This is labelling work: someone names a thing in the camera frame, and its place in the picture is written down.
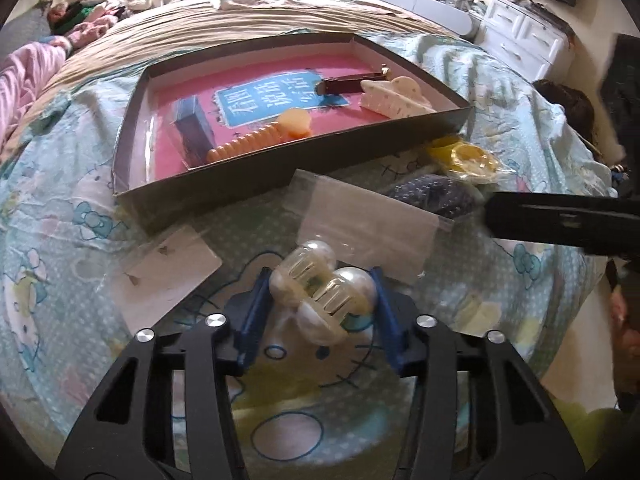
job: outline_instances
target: white furniture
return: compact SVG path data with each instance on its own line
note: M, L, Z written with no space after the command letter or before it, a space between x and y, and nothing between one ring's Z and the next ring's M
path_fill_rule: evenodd
M471 17L462 10L448 6L437 0L382 0L403 9L410 10L418 16L436 22L459 36L467 36L474 30Z
M507 0L491 1L474 43L529 82L561 83L574 60L564 32Z

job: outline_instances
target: blue label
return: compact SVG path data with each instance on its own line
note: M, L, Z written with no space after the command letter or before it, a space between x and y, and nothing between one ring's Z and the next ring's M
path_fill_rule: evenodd
M311 70L272 75L218 90L215 99L222 120L231 128L271 119L289 108L349 105L341 95L317 95L316 85L321 79Z

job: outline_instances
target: blue polka dot fabric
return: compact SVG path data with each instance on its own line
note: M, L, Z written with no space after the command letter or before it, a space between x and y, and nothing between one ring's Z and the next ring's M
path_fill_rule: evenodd
M426 34L368 37L471 102L462 135L514 169L503 189L611 192L609 171L593 161L562 108L484 51ZM49 464L130 338L103 277L145 241L114 202L110 176L116 134L142 68L59 94L0 175L0 399ZM332 176L385 192L416 169L416 153L403 153ZM281 207L283 196L274 190L193 221L223 266L159 330L185 330L216 312L232 294L251 288L263 266L277 266L295 248L298 220ZM404 292L456 330L502 330L541 374L599 279L601 263L575 248L492 239L467 216L451 232L438 232L420 279ZM344 343L314 346L276 309L255 366L229 379L253 479L391 476L413 382L385 363L370 319L353 316L346 328ZM177 374L174 441L177 462L187 469L181 381Z

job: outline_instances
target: drawer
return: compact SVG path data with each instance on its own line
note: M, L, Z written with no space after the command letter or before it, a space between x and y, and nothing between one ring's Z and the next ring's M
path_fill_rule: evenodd
M499 0L492 0L484 15L484 21L503 33L507 38L516 38L525 15Z
M496 30L482 26L477 45L519 73L529 82L543 79L551 69L544 59L536 57Z
M526 16L522 22L517 41L532 54L538 54L551 62L566 46L564 37L529 16Z

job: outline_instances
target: yellow object in plastic bag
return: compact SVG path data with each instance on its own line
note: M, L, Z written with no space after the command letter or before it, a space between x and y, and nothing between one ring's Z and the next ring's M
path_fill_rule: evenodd
M504 174L513 173L488 151L458 137L436 139L426 147L426 151L449 176L473 184L494 184Z

